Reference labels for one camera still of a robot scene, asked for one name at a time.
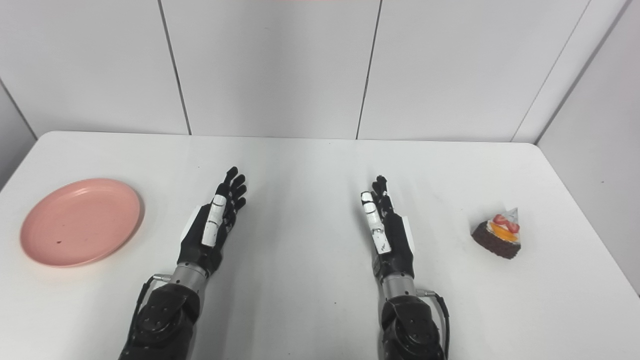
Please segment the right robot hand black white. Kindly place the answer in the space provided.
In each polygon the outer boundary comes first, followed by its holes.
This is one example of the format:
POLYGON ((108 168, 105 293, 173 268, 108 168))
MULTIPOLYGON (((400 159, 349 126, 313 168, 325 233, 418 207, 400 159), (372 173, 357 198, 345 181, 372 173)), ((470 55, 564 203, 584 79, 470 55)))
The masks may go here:
POLYGON ((360 201, 375 249, 374 276, 381 281, 398 273, 413 279, 413 250, 403 218, 394 210, 387 179, 378 175, 371 187, 360 194, 360 201))

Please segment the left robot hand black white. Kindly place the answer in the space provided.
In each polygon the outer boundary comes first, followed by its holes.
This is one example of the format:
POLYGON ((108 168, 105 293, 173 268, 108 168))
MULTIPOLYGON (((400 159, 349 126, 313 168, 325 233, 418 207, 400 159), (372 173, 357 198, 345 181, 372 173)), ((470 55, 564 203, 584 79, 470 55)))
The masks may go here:
POLYGON ((247 200, 246 177, 231 167, 218 184, 212 200, 202 205, 180 244, 177 264, 196 265, 209 277, 219 269, 227 237, 247 200))

